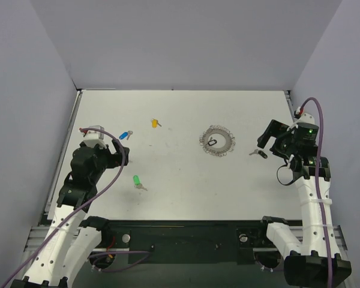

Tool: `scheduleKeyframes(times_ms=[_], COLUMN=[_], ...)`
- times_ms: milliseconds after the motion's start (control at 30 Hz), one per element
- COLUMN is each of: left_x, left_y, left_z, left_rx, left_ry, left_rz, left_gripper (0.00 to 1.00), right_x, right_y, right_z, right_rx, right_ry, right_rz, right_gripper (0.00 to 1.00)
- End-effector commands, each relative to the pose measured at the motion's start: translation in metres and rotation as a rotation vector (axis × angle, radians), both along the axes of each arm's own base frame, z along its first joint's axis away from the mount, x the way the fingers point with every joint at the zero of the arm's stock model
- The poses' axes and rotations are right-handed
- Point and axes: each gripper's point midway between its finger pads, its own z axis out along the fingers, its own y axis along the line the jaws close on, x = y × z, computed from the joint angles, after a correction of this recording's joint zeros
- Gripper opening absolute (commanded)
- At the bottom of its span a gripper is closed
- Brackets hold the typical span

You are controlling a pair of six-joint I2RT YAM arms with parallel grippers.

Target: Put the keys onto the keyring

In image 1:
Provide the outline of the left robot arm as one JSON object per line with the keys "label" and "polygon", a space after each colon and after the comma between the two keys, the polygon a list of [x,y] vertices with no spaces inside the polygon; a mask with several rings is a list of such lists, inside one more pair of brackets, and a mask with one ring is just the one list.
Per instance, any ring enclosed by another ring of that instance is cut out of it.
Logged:
{"label": "left robot arm", "polygon": [[71,287],[91,251],[110,243],[112,233],[105,228],[109,221],[86,214],[101,195],[97,182],[104,171],[128,164],[129,149],[117,139],[112,144],[114,154],[100,140],[94,146],[83,141],[73,152],[49,231],[27,259],[31,266],[22,279],[13,280],[12,287]]}

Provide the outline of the black tag key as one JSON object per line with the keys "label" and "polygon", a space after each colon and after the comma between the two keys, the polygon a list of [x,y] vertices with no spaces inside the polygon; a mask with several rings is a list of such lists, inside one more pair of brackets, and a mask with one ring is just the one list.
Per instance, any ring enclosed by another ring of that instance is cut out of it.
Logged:
{"label": "black tag key", "polygon": [[249,153],[249,155],[259,155],[264,159],[268,158],[268,155],[265,152],[263,152],[262,150],[259,150],[259,149],[255,149],[253,152]]}
{"label": "black tag key", "polygon": [[213,137],[209,138],[209,141],[207,142],[208,146],[214,146],[217,144],[217,140],[214,139]]}

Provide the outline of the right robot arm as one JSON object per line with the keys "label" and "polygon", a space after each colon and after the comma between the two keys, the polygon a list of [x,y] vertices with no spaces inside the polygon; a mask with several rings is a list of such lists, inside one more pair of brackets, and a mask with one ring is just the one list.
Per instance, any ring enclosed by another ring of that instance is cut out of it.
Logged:
{"label": "right robot arm", "polygon": [[258,138],[264,148],[270,138],[270,151],[284,160],[292,171],[302,216],[302,240],[298,240],[288,222],[277,217],[263,217],[265,225],[256,230],[262,245],[274,244],[284,259],[284,277],[291,286],[338,287],[352,273],[335,239],[329,195],[331,172],[325,157],[318,157],[316,137],[319,127],[297,122],[292,127],[272,120]]}

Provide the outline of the metal key organizer disc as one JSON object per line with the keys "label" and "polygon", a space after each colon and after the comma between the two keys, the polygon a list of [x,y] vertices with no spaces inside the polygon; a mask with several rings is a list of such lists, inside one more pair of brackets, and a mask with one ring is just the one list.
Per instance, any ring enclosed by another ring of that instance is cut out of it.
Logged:
{"label": "metal key organizer disc", "polygon": [[[209,138],[213,137],[217,140],[214,146],[208,146]],[[232,152],[236,145],[234,135],[224,126],[211,125],[199,137],[199,145],[203,151],[215,157],[226,156],[228,152]]]}

